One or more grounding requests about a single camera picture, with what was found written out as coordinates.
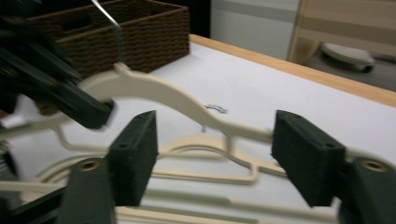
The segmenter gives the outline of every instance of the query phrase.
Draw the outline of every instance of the hanger hook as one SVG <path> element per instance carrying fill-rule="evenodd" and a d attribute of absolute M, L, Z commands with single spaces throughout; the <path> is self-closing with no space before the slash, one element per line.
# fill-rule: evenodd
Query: hanger hook
<path fill-rule="evenodd" d="M 228 112 L 227 109 L 224 109 L 223 107 L 221 107 L 219 105 L 204 105 L 204 107 L 206 109 L 217 110 L 220 114 L 227 114 L 227 112 Z M 202 125 L 201 133 L 205 133 L 205 132 L 206 132 L 206 126 Z"/>
<path fill-rule="evenodd" d="M 92 0 L 92 2 L 110 20 L 111 24 L 113 25 L 117 38 L 119 61 L 121 63 L 126 63 L 125 45 L 124 45 L 122 29 L 120 25 L 105 11 L 104 8 L 102 8 L 102 6 L 99 4 L 97 0 Z"/>

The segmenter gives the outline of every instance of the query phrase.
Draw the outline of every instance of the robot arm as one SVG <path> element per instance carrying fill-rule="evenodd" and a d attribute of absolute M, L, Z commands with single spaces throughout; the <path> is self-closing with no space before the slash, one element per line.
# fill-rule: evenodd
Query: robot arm
<path fill-rule="evenodd" d="M 23 17 L 35 2 L 1 0 L 1 5 L 0 109 L 12 113 L 22 93 L 39 103 L 54 105 L 86 128 L 106 124 L 111 106 L 77 87 L 80 78 L 71 60 Z"/>

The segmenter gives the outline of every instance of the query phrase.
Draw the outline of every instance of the white tabletop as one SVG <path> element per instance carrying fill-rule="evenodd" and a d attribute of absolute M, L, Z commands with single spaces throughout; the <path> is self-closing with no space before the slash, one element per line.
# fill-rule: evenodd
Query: white tabletop
<path fill-rule="evenodd" d="M 204 105 L 219 105 L 228 110 L 219 114 L 225 119 L 251 126 L 273 129 L 278 109 L 299 114 L 347 147 L 374 153 L 396 163 L 396 108 L 381 105 L 352 94 L 338 91 L 299 77 L 291 76 L 263 65 L 191 44 L 191 54 L 153 71 L 151 74 L 177 84 Z M 77 124 L 66 125 L 67 137 L 78 144 L 108 146 L 130 119 L 142 112 L 157 110 L 159 145 L 172 139 L 201 131 L 193 120 L 170 108 L 142 99 L 116 99 L 118 111 L 108 128 L 92 132 Z M 43 119 L 28 100 L 23 99 L 20 111 L 5 121 L 7 126 L 27 120 Z M 220 133 L 209 130 L 220 136 Z M 21 178 L 31 180 L 49 165 L 76 155 L 63 149 L 54 133 L 42 132 L 10 139 L 13 154 L 21 170 Z M 237 146 L 247 154 L 272 160 L 270 146 L 246 140 Z M 198 172 L 245 175 L 248 171 L 231 162 L 197 162 L 176 159 L 159 160 L 158 168 L 188 169 Z M 214 184 L 151 178 L 149 189 L 175 190 L 213 196 L 232 197 L 254 203 L 274 203 L 307 209 L 294 186 L 284 177 L 261 174 L 260 180 L 249 186 Z M 143 204 L 159 204 L 143 201 Z M 190 208 L 194 211 L 284 221 L 309 223 L 295 217 L 277 217 L 263 213 L 226 210 L 211 206 L 161 203 L 166 207 Z M 336 207 L 322 209 L 334 213 Z"/>

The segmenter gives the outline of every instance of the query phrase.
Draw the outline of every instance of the brown basket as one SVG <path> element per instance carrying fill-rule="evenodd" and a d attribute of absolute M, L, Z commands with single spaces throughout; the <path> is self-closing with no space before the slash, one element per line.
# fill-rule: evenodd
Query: brown basket
<path fill-rule="evenodd" d="M 131 69 L 149 72 L 189 54 L 186 7 L 145 0 L 117 0 L 102 7 L 122 28 L 126 63 Z M 110 70 L 118 61 L 114 28 L 95 6 L 30 21 L 64 48 L 82 77 Z"/>

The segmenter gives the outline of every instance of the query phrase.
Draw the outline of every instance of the beige hanger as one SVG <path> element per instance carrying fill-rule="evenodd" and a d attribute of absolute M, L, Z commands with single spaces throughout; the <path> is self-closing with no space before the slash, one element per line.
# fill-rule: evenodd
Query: beige hanger
<path fill-rule="evenodd" d="M 68 177 L 70 168 L 78 161 L 84 159 L 85 156 L 76 156 L 59 161 L 38 174 L 35 177 L 34 182 L 0 181 L 0 189 L 22 192 L 21 196 L 23 200 L 28 203 L 47 193 L 63 187 L 64 184 L 60 184 L 60 182 Z M 327 223 L 334 223 L 335 221 L 334 214 L 317 213 L 269 203 L 252 203 L 222 196 L 219 197 L 204 194 L 147 189 L 144 197 L 149 200 L 209 205 L 285 217 L 306 218 Z M 118 207 L 116 211 L 119 219 L 148 221 L 149 223 L 270 223 L 267 221 L 259 221 L 250 218 L 225 217 L 214 214 L 193 213 L 191 211 L 183 210 L 174 210 L 170 214 L 165 208 L 147 207 L 145 205 L 139 206 L 139 208 Z"/>
<path fill-rule="evenodd" d="M 274 162 L 255 159 L 246 155 L 242 152 L 242 150 L 236 147 L 234 149 L 227 149 L 225 145 L 227 144 L 225 144 L 222 139 L 211 136 L 207 133 L 199 133 L 192 136 L 178 138 L 177 140 L 162 146 L 159 159 L 166 156 L 177 156 L 180 155 L 181 152 L 185 151 L 211 151 L 218 153 L 221 156 L 240 165 L 246 166 L 250 170 L 249 175 L 214 175 L 185 171 L 154 169 L 152 172 L 152 176 L 222 183 L 252 184 L 259 178 L 259 171 L 264 171 L 276 175 L 285 175 L 285 171 L 281 167 L 277 166 Z"/>

